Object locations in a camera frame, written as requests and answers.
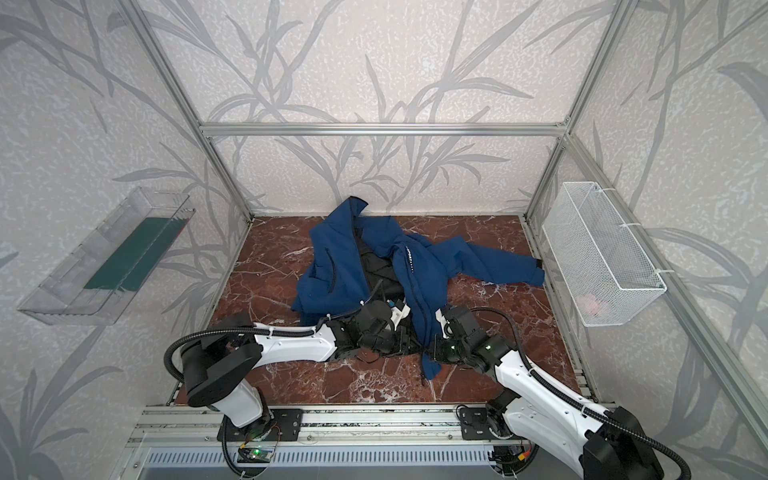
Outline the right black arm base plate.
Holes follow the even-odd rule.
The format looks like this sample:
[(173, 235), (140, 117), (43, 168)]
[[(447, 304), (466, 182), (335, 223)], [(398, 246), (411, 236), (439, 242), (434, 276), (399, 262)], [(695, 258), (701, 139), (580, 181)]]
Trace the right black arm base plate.
[(502, 416), (487, 407), (457, 405), (454, 413), (459, 421), (463, 440), (504, 440), (511, 435)]

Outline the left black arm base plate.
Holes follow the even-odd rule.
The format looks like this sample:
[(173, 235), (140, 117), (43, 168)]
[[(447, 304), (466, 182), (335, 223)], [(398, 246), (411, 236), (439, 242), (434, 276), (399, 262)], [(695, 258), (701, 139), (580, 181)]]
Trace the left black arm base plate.
[(254, 422), (235, 427), (224, 416), (216, 439), (220, 442), (287, 441), (298, 439), (304, 411), (299, 408), (277, 408), (266, 411)]

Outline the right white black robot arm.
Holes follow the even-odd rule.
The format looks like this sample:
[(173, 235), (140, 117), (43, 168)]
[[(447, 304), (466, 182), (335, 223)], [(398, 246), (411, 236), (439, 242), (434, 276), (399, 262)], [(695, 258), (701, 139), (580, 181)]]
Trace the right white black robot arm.
[(490, 408), (500, 435), (522, 437), (547, 451), (582, 479), (661, 479), (665, 456), (682, 479), (692, 470), (678, 453), (649, 437), (635, 415), (582, 396), (536, 365), (520, 339), (483, 329), (476, 309), (444, 307), (432, 358), (485, 373), (504, 392)]

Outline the blue zip jacket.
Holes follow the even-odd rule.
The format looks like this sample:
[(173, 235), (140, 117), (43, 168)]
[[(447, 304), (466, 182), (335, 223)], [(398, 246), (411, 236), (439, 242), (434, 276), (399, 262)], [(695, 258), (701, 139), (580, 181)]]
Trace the blue zip jacket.
[(540, 260), (469, 243), (461, 237), (432, 243), (403, 231), (391, 216), (366, 216), (366, 201), (350, 197), (310, 231), (313, 260), (301, 275), (291, 306), (303, 325), (340, 315), (382, 295), (411, 308), (411, 322), (425, 351), (422, 369), (433, 379), (442, 365), (429, 356), (440, 333), (435, 311), (447, 303), (450, 280), (466, 275), (493, 284), (540, 287)]

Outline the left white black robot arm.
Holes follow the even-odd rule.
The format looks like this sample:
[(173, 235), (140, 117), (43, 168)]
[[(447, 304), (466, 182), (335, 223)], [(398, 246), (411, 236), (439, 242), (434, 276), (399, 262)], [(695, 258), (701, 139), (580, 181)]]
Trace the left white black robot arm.
[(163, 354), (166, 371), (181, 382), (187, 404), (224, 415), (243, 429), (264, 425), (271, 415), (263, 395), (246, 380), (259, 367), (290, 362), (326, 363), (370, 350), (381, 357), (417, 354), (421, 342), (410, 308), (384, 300), (364, 301), (342, 315), (327, 315), (309, 327), (254, 323), (246, 313), (174, 341)]

